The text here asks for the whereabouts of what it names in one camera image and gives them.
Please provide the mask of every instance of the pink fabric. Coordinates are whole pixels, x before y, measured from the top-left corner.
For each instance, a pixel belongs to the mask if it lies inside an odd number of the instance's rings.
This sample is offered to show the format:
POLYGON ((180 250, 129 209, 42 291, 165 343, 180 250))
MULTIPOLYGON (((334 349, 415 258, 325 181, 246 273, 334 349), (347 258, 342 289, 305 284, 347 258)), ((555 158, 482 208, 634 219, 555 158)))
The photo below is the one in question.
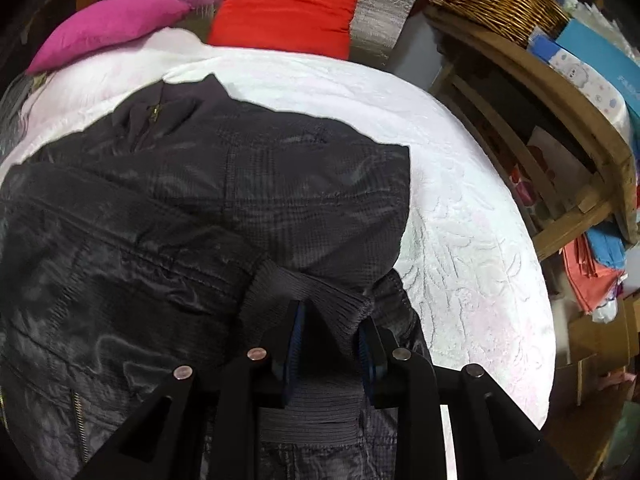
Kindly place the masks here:
POLYGON ((636 374, 630 374, 624 370, 616 370, 615 372, 609 372, 606 377, 598 378, 598 391, 602 391, 610 386, 616 384, 630 383, 636 380, 636 374))
POLYGON ((102 0, 76 12, 54 30, 27 74, 55 70, 105 46, 168 27, 191 7, 180 0, 102 0))

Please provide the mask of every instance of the gold zipper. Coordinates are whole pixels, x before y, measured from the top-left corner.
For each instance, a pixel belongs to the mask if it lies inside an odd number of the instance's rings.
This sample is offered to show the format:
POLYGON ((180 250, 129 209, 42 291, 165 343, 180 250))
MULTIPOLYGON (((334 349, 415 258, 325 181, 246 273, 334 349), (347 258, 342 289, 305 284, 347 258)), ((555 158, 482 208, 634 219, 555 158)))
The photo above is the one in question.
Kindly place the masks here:
POLYGON ((84 413, 82 412, 82 402, 80 396, 73 392, 74 413, 76 414, 76 426, 78 427, 78 440, 80 442, 80 459, 82 463, 89 460, 89 449, 86 445, 86 432, 84 430, 84 413))
POLYGON ((151 122, 155 123, 158 120, 158 114, 160 113, 160 104, 154 106, 154 109, 151 110, 151 122))
POLYGON ((4 396, 2 395, 2 388, 0 388, 0 416, 2 417, 2 425, 4 430, 9 433, 9 423, 6 421, 6 411, 4 410, 4 396))

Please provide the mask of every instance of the textured white bedspread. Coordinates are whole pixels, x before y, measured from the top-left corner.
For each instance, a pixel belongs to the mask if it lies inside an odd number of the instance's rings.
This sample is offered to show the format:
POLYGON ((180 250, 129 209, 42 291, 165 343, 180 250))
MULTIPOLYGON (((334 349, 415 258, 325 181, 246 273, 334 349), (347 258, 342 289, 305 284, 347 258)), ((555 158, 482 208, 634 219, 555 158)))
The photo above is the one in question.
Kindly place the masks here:
MULTIPOLYGON (((491 163, 449 111, 388 73, 319 56, 202 45, 184 30, 61 70, 23 108, 28 134, 0 166, 81 130, 138 88, 214 73, 230 95, 276 110, 337 118, 379 142, 405 144, 411 208, 396 269, 422 319, 434 364, 485 367, 541 426, 555 339, 532 242, 491 163)), ((455 478, 448 417, 450 478, 455 478)))

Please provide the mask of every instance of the screw head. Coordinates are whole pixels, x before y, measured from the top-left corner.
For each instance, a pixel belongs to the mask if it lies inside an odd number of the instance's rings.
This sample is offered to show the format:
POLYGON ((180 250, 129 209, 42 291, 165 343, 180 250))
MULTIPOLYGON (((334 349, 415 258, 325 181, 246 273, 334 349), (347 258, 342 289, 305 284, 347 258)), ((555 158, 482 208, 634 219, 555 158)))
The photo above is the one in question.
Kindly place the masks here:
POLYGON ((465 371, 467 374, 469 374, 470 376, 472 376, 473 378, 480 378, 484 375, 484 368, 482 368, 480 365, 478 364, 470 364, 467 365, 465 367, 465 371))
POLYGON ((251 361, 261 361, 267 357, 267 351, 258 346, 257 348, 251 348, 251 350, 246 353, 246 356, 251 359, 251 361))
POLYGON ((409 357, 411 357, 411 351, 406 348, 396 348, 391 355, 394 359, 398 359, 398 361, 408 361, 409 357))
POLYGON ((178 366, 174 370, 174 377, 176 379, 178 379, 179 381, 184 380, 184 379, 188 379, 192 375, 193 375, 193 368, 191 368, 190 366, 187 366, 187 365, 178 366))

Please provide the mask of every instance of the blue box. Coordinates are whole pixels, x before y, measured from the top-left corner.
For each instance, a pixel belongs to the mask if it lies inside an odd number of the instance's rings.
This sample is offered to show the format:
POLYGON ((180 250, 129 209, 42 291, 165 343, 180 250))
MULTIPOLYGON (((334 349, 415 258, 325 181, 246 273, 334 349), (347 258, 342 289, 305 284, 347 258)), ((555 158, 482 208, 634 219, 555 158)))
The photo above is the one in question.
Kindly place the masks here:
POLYGON ((640 67, 616 46, 582 23, 571 20, 556 43, 591 65, 622 94, 640 116, 640 67))

